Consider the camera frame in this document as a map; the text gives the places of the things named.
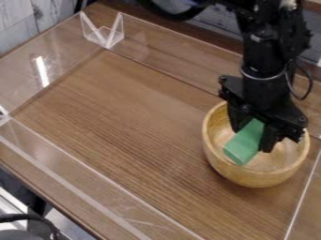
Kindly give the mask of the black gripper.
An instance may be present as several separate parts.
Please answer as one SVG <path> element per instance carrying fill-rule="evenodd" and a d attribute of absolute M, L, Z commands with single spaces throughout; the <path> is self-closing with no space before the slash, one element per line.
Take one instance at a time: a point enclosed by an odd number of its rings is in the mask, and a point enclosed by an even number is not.
<path fill-rule="evenodd" d="M 303 100 L 309 93 L 303 96 L 292 93 L 292 77 L 291 69 L 263 78 L 247 73 L 240 77 L 219 76 L 219 97 L 227 101 L 231 130 L 238 132 L 251 119 L 258 119 L 262 124 L 258 150 L 263 153 L 270 153 L 284 138 L 299 143 L 309 124 L 291 100 Z"/>

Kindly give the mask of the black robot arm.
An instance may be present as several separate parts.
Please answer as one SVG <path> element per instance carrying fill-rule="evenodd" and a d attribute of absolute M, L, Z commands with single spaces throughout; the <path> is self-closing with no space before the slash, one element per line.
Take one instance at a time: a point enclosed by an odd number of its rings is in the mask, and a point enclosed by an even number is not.
<path fill-rule="evenodd" d="M 258 150 L 266 153 L 283 139 L 299 142 L 309 120 L 292 102 L 309 95 L 294 92 L 292 79 L 302 68 L 298 56 L 311 40 L 303 0 L 183 0 L 189 8 L 179 13 L 168 12 L 152 0 L 136 1 L 147 11 L 177 22 L 216 4 L 234 13 L 243 40 L 240 75 L 219 77 L 231 129 L 238 132 L 250 120 L 259 120 Z"/>

